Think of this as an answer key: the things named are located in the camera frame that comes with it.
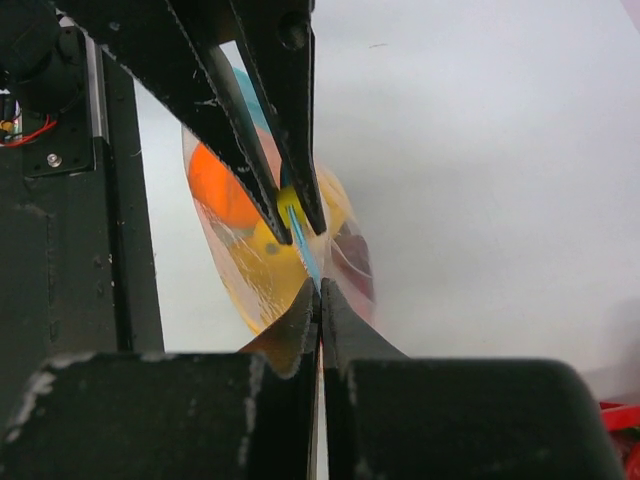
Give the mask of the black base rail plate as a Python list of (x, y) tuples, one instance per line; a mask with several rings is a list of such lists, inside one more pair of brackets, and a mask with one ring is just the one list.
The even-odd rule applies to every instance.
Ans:
[(60, 46), (81, 95), (1, 153), (1, 413), (71, 352), (164, 347), (134, 85), (74, 27)]

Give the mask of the orange tangerine toy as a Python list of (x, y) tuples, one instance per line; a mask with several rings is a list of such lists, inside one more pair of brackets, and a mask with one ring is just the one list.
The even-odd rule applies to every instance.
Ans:
[(219, 160), (199, 143), (187, 169), (192, 196), (228, 227), (253, 229), (260, 215), (246, 192)]

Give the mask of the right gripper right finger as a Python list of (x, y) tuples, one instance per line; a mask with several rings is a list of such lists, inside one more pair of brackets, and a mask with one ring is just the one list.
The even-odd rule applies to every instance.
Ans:
[(411, 358), (321, 294), (333, 479), (620, 479), (587, 385), (549, 359)]

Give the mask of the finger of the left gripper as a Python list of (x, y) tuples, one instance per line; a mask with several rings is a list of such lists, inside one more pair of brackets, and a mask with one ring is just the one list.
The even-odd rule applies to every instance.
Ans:
[(282, 161), (282, 178), (274, 180), (276, 202), (293, 188), (310, 227), (325, 232), (313, 161), (314, 2), (171, 3), (195, 46), (236, 44)]
[(240, 183), (281, 244), (292, 242), (276, 186), (233, 70), (221, 49), (197, 47), (169, 1), (57, 1)]

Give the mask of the yellow bell pepper toy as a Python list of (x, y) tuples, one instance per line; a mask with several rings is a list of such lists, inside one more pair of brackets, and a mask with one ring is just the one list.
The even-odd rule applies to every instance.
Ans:
[[(329, 232), (312, 239), (311, 246), (323, 274), (329, 275), (348, 264), (344, 235), (351, 205), (333, 173), (322, 168), (318, 180)], [(234, 306), (255, 335), (285, 313), (308, 278), (297, 249), (277, 244), (262, 221), (249, 236), (216, 247), (214, 261)]]

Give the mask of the papaya slice toy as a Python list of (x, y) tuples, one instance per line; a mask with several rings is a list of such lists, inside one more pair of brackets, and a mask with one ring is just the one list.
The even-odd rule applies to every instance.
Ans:
[(346, 225), (331, 246), (335, 280), (351, 308), (363, 319), (375, 309), (375, 289), (369, 250), (364, 237)]

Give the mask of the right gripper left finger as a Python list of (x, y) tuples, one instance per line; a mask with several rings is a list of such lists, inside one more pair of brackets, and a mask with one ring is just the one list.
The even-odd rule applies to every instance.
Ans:
[(56, 356), (1, 439), (5, 479), (312, 479), (318, 294), (235, 353)]

